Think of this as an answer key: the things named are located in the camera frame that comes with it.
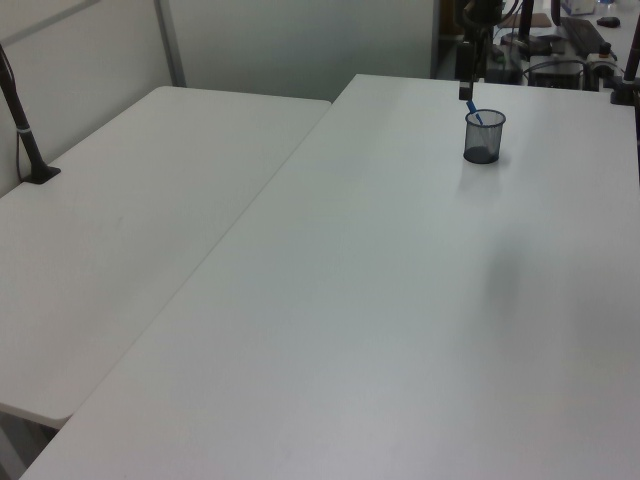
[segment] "white wall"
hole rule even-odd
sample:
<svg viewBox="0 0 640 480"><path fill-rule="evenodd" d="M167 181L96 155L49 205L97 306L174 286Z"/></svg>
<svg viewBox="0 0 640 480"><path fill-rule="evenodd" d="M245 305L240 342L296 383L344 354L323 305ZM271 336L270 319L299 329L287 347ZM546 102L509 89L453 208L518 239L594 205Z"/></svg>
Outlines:
<svg viewBox="0 0 640 480"><path fill-rule="evenodd" d="M171 84L153 0L101 0L5 51L47 163ZM0 196L16 185L15 125L0 96Z"/></svg>
<svg viewBox="0 0 640 480"><path fill-rule="evenodd" d="M431 73L437 0L164 1L190 87L333 101L356 73Z"/></svg>

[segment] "white table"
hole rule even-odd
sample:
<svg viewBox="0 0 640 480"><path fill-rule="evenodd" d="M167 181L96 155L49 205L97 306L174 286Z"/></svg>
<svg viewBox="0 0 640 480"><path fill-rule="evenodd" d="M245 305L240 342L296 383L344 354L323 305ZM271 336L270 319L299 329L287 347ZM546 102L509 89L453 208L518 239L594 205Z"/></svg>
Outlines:
<svg viewBox="0 0 640 480"><path fill-rule="evenodd" d="M637 479L633 109L478 85L478 166L457 87L356 77L24 479Z"/></svg>
<svg viewBox="0 0 640 480"><path fill-rule="evenodd" d="M327 110L160 88L0 200L0 411L60 427Z"/></svg>

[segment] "computer mouse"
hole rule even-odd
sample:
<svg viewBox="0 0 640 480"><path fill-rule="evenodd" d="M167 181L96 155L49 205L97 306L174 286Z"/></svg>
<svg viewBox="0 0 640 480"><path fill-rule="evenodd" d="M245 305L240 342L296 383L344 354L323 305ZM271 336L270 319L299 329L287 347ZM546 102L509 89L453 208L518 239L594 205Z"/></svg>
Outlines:
<svg viewBox="0 0 640 480"><path fill-rule="evenodd" d="M602 17L596 23L601 27L616 28L620 26L620 19L618 17Z"/></svg>

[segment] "floor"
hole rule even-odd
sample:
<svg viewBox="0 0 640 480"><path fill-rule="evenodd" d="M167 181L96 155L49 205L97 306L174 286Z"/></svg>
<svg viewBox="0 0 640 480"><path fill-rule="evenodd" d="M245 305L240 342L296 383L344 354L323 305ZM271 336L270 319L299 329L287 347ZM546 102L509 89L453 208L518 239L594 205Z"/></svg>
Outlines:
<svg viewBox="0 0 640 480"><path fill-rule="evenodd" d="M0 480L18 480L55 430L0 413Z"/></svg>

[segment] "cable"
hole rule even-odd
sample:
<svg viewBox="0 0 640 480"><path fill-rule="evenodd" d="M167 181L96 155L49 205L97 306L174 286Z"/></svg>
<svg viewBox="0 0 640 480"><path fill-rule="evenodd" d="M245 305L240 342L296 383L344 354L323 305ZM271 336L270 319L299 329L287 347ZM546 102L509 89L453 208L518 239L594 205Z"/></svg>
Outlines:
<svg viewBox="0 0 640 480"><path fill-rule="evenodd" d="M18 180L22 183L22 174L20 173L20 134L18 132L16 132L16 172L18 172Z"/></svg>
<svg viewBox="0 0 640 480"><path fill-rule="evenodd" d="M9 63L9 59L7 58L7 54L4 53L4 49L0 48L0 54L2 54L2 62L5 67L7 67L7 71L9 72L9 76L11 77L11 83L13 85L13 89L16 90L16 77L13 74L13 69L11 68L11 63ZM20 133L16 130L16 172L18 174L18 180L20 183L23 182L22 174L20 173Z"/></svg>
<svg viewBox="0 0 640 480"><path fill-rule="evenodd" d="M0 53L2 53L2 62L7 67L9 71L9 76L11 77L11 83L13 84L13 88L16 88L16 77L13 75L13 69L11 68L11 64L9 63L9 59L7 58L7 54L4 53L4 50L0 47Z"/></svg>
<svg viewBox="0 0 640 480"><path fill-rule="evenodd" d="M533 67L529 67L526 70L522 71L523 75L526 75L529 72L532 72L534 70L538 70L539 68L545 68L545 67L551 67L553 65L560 65L563 63L577 63L580 64L584 67L587 67L587 63L583 62L582 60L550 60L548 62L542 62L542 63L538 63L537 65L534 65Z"/></svg>
<svg viewBox="0 0 640 480"><path fill-rule="evenodd" d="M523 3L521 3L521 4L520 4L520 6L518 7L518 10L516 11L516 16L518 15L518 12L520 12L520 11L522 10L522 6L523 6L523 5L524 5L524 2L523 2ZM512 22L512 24L511 24L511 38L513 38L513 33L515 32L515 30L516 30L516 22L515 22L515 20L514 20L514 21ZM511 54L513 53L513 43L514 43L514 42L511 42L511 44L509 45L509 54L508 54L508 55L505 55L504 63L502 64L502 75L501 75L501 79L502 79L502 81L504 81L504 72L505 72L505 70L507 69L507 62L511 62Z"/></svg>

